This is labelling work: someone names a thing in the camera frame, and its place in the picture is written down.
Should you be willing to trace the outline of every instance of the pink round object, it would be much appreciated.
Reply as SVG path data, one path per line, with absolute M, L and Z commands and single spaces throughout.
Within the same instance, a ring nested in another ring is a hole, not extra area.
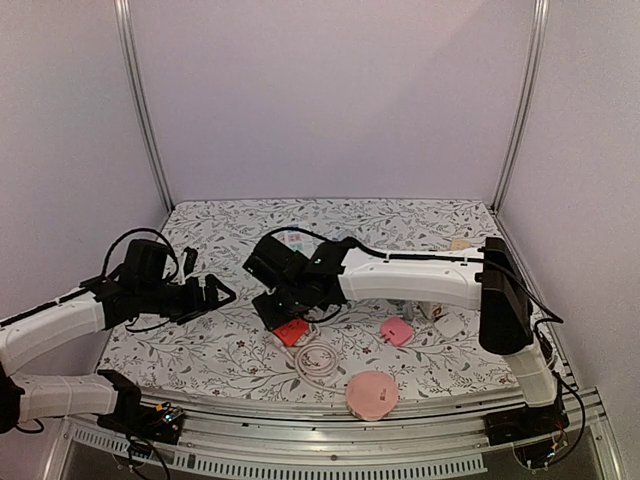
M 356 417 L 375 422 L 398 404 L 398 385 L 382 372 L 362 372 L 347 385 L 347 406 Z

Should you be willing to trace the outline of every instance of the white arm segment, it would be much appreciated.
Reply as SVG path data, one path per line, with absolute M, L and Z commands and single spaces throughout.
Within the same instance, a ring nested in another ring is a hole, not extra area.
M 399 252 L 444 257 L 483 258 L 477 248 L 452 252 Z M 338 276 L 347 300 L 386 299 L 435 302 L 456 305 L 468 310 L 480 310 L 482 284 L 476 274 L 482 263 L 451 262 L 449 260 L 389 260 L 367 255 L 359 249 L 349 250 Z M 552 405 L 556 399 L 557 382 L 546 365 L 537 339 L 513 355 L 504 355 L 515 375 L 525 402 L 530 407 Z
M 93 293 L 85 293 L 0 328 L 0 364 L 7 376 L 13 375 L 39 355 L 102 329 L 102 305 L 94 300 Z
M 20 423 L 75 413 L 109 414 L 118 400 L 111 382 L 97 374 L 58 377 L 17 373 L 11 379 L 25 391 L 20 397 Z
M 444 257 L 483 258 L 477 248 L 453 252 L 400 252 L 388 254 L 428 254 Z M 448 260 L 390 260 L 367 255 L 357 248 L 344 258 L 344 273 L 338 276 L 347 300 L 385 299 L 437 302 L 468 310 L 480 309 L 482 284 L 476 273 L 482 263 Z
M 503 355 L 502 358 L 516 377 L 527 405 L 534 408 L 553 405 L 558 394 L 558 382 L 547 367 L 537 338 L 534 337 L 533 343 L 518 353 Z

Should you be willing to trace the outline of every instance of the pink pad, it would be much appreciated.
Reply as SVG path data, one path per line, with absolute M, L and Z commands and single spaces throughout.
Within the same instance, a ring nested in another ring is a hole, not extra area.
M 398 385 L 382 372 L 362 372 L 347 385 L 347 406 L 356 417 L 375 422 L 386 417 L 398 404 Z
M 393 317 L 380 326 L 380 333 L 394 347 L 401 347 L 413 336 L 413 329 L 398 317 Z

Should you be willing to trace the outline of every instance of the wire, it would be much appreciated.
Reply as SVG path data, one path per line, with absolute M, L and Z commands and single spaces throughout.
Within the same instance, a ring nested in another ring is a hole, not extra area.
M 564 388 L 567 389 L 567 391 L 573 395 L 576 400 L 578 401 L 578 404 L 580 405 L 580 413 L 582 414 L 582 423 L 580 425 L 580 432 L 578 432 L 578 437 L 576 438 L 575 442 L 573 442 L 573 445 L 571 445 L 571 447 L 569 447 L 569 450 L 567 450 L 567 453 L 565 453 L 562 457 L 560 458 L 556 458 L 554 459 L 552 462 L 549 463 L 549 465 L 556 465 L 560 462 L 562 462 L 565 458 L 567 458 L 569 455 L 571 455 L 571 453 L 576 449 L 576 447 L 578 446 L 578 444 L 580 443 L 580 440 L 582 440 L 582 436 L 584 435 L 584 431 L 585 428 L 587 426 L 587 410 L 584 406 L 584 402 L 582 401 L 582 399 L 580 398 L 580 395 L 578 394 L 577 391 L 575 391 L 573 388 L 571 388 L 569 385 L 567 385 L 567 382 L 565 382 L 560 375 L 557 375 L 558 380 L 560 381 L 560 383 L 562 384 L 562 386 Z
M 307 230 L 305 228 L 300 228 L 300 227 L 280 227 L 280 228 L 276 228 L 275 230 L 271 230 L 264 236 L 271 237 L 280 232 L 300 232 L 300 233 L 304 233 L 305 235 L 309 235 L 310 237 L 313 237 L 315 239 L 321 240 L 323 242 L 333 242 L 333 240 L 329 240 L 327 237 L 323 237 L 319 233 L 315 233 L 315 232 L 312 232 L 311 230 Z
M 156 230 L 154 228 L 149 228 L 149 227 L 133 228 L 133 229 L 129 230 L 128 232 L 125 232 L 122 235 L 120 235 L 116 239 L 116 241 L 111 244 L 111 246 L 109 247 L 109 250 L 107 250 L 107 254 L 104 257 L 104 262 L 102 264 L 102 271 L 100 272 L 100 276 L 102 278 L 107 277 L 107 269 L 109 268 L 109 260 L 111 259 L 111 254 L 113 253 L 115 248 L 124 239 L 126 239 L 127 237 L 130 237 L 131 235 L 134 235 L 136 233 L 152 233 L 152 234 L 156 235 L 160 240 L 162 240 L 167 247 L 169 247 L 169 257 L 171 257 L 171 260 L 173 260 L 173 262 L 176 264 L 176 271 L 173 272 L 171 275 L 169 275 L 165 280 L 167 282 L 170 282 L 171 280 L 173 280 L 176 277 L 176 275 L 178 274 L 178 271 L 180 269 L 180 263 L 178 262 L 178 257 L 176 256 L 176 252 L 173 249 L 173 246 L 171 246 L 171 243 L 169 242 L 169 240 L 167 240 L 167 237 L 165 237 L 158 230 Z
M 167 462 L 165 462 L 164 458 L 162 458 L 162 455 L 160 455 L 160 452 L 158 451 L 158 449 L 146 438 L 138 435 L 132 428 L 128 427 L 127 425 L 125 425 L 124 423 L 115 421 L 115 423 L 122 428 L 124 431 L 126 431 L 126 438 L 129 441 L 129 448 L 127 449 L 127 453 L 129 455 L 129 469 L 131 470 L 131 472 L 136 475 L 138 478 L 141 478 L 142 480 L 151 480 L 150 478 L 144 476 L 143 474 L 141 474 L 140 472 L 138 472 L 138 470 L 136 469 L 136 467 L 133 466 L 133 453 L 132 453 L 132 446 L 134 445 L 134 442 L 131 440 L 131 437 L 136 437 L 138 440 L 140 440 L 142 443 L 146 444 L 151 451 L 154 453 L 154 455 L 158 458 L 158 460 L 160 460 L 160 464 L 162 465 L 162 470 L 164 470 L 164 476 L 165 476 L 165 480 L 171 480 L 171 472 L 169 471 L 169 467 L 167 467 Z
M 332 377 L 338 370 L 340 363 L 340 355 L 330 344 L 317 340 L 320 335 L 318 327 L 311 325 L 310 332 L 305 339 L 301 339 L 298 345 L 288 349 L 285 347 L 282 340 L 276 335 L 271 337 L 273 345 L 280 350 L 284 356 L 293 364 L 294 369 L 298 373 L 300 380 L 307 385 L 317 388 L 318 390 L 324 390 L 329 393 L 336 393 L 338 395 L 345 395 L 345 390 L 339 390 L 337 388 L 328 387 L 318 382 L 319 378 Z M 312 353 L 318 354 L 324 363 L 314 364 L 311 361 L 304 362 L 304 359 L 309 359 Z
M 37 435 L 39 433 L 44 432 L 44 424 L 37 418 L 34 419 L 33 421 L 38 424 L 39 428 L 37 430 L 27 430 L 26 428 L 19 427 L 18 425 L 15 426 L 15 429 L 18 430 L 20 433 L 26 433 L 28 435 Z
M 326 360 L 325 363 L 314 364 L 310 361 L 305 363 L 304 359 L 309 359 L 312 353 L 316 353 L 321 356 Z M 339 363 L 340 360 L 338 352 L 336 352 L 335 348 L 328 343 L 321 342 L 319 340 L 315 340 L 303 346 L 293 357 L 293 365 L 302 381 L 314 388 L 324 390 L 325 392 L 344 395 L 344 389 L 340 390 L 337 388 L 327 387 L 325 385 L 321 385 L 315 380 L 316 378 L 331 377 L 334 375 L 338 370 Z
M 309 230 L 306 230 L 304 228 L 299 228 L 299 227 L 280 227 L 277 228 L 275 230 L 270 231 L 269 233 L 267 233 L 267 235 L 275 235 L 276 233 L 280 233 L 280 232 L 285 232 L 285 231 L 294 231 L 294 232 L 300 232 L 300 233 L 304 233 L 305 235 L 309 235 L 313 238 L 317 238 L 319 240 L 322 240 L 324 242 L 333 242 L 333 240 L 329 240 L 327 237 L 324 237 L 318 233 L 315 232 L 311 232 Z M 559 323 L 562 324 L 564 323 L 564 320 L 557 314 L 555 314 L 553 311 L 551 311 L 551 309 L 549 307 L 547 307 L 542 300 L 540 300 L 534 293 L 532 293 L 529 288 L 525 285 L 525 283 L 520 280 L 520 278 L 514 274 L 513 272 L 511 272 L 509 269 L 503 267 L 502 265 L 500 265 L 499 263 L 493 262 L 491 260 L 487 260 L 484 258 L 464 258 L 464 257 L 456 257 L 456 256 L 443 256 L 443 255 L 438 255 L 438 254 L 420 254 L 420 253 L 416 253 L 416 254 L 410 254 L 410 253 L 384 253 L 384 252 L 379 252 L 377 250 L 373 250 L 372 248 L 367 247 L 366 245 L 364 245 L 360 240 L 358 240 L 357 238 L 354 237 L 347 237 L 346 240 L 350 240 L 353 242 L 353 244 L 360 249 L 361 251 L 363 251 L 364 253 L 366 253 L 367 255 L 370 255 L 372 257 L 376 257 L 376 258 L 384 258 L 387 260 L 440 260 L 440 261 L 451 261 L 451 262 L 461 262 L 461 263 L 482 263 L 485 265 L 489 265 L 493 268 L 495 268 L 496 270 L 502 272 L 504 275 L 506 275 L 507 277 L 509 277 L 511 280 L 513 280 L 513 282 L 518 285 L 518 287 L 524 292 L 525 295 L 527 295 L 527 297 L 529 297 L 529 299 L 535 303 L 538 307 L 540 307 L 540 309 L 545 312 L 547 315 L 549 315 L 549 319 L 543 319 L 544 322 L 553 322 L 553 323 Z M 540 323 L 544 323 L 540 320 L 538 320 L 536 322 L 537 324 Z
M 162 458 L 162 455 L 160 455 L 160 452 L 158 451 L 158 449 L 146 438 L 144 437 L 139 437 L 138 435 L 133 435 L 134 437 L 136 437 L 138 440 L 141 440 L 143 443 L 145 443 L 149 448 L 151 448 L 151 450 L 153 451 L 154 455 L 158 458 L 158 460 L 160 460 L 160 463 L 162 464 L 162 469 L 164 470 L 164 477 L 166 480 L 171 480 L 171 472 L 169 471 L 169 467 L 167 467 L 167 463 L 164 461 L 164 458 Z M 133 472 L 133 474 L 138 477 L 141 478 L 142 480 L 151 480 L 149 477 L 141 474 L 137 467 L 133 466 L 133 452 L 131 449 L 131 445 L 133 445 L 132 441 L 131 441 L 131 437 L 132 435 L 127 435 L 127 440 L 129 440 L 129 448 L 128 448 L 128 454 L 129 454 L 129 469 L 131 470 L 131 472 Z
M 153 325 L 153 326 L 151 326 L 151 327 L 146 327 L 146 328 L 130 328 L 130 327 L 129 327 L 129 325 L 125 325 L 125 326 L 124 326 L 124 329 L 125 329 L 127 332 L 129 332 L 129 333 L 146 333 L 146 332 L 151 332 L 151 331 L 153 331 L 153 330 L 157 330 L 157 329 L 159 329 L 159 328 L 162 328 L 162 327 L 164 327 L 167 323 L 169 323 L 170 321 L 171 321 L 171 320 L 167 320 L 166 322 L 162 322 L 162 323 L 159 323 L 159 324 L 157 324 L 157 325 Z
M 541 325 L 543 323 L 562 323 L 562 322 L 558 322 L 558 320 L 556 320 L 555 318 L 541 318 L 540 320 L 537 320 L 536 323 L 533 324 L 533 329 L 537 332 L 538 325 Z
M 309 319 L 306 317 L 301 317 L 305 322 L 307 323 L 326 323 L 329 320 L 333 320 L 334 318 L 336 318 L 336 316 L 340 313 L 340 310 L 342 310 L 342 305 L 338 305 L 338 310 L 336 310 L 335 312 L 327 315 L 326 317 L 323 318 L 319 318 L 318 320 L 313 320 L 313 319 Z

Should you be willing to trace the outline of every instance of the white wall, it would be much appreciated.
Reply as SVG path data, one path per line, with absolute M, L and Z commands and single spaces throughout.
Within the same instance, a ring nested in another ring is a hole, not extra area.
M 640 4 L 552 2 L 504 219 L 640 478 Z
M 0 1 L 0 318 L 100 270 L 124 230 L 162 220 L 113 2 Z M 104 336 L 38 359 L 83 373 Z M 31 480 L 49 437 L 0 437 L 0 477 Z
M 489 200 L 533 6 L 132 2 L 176 200 Z

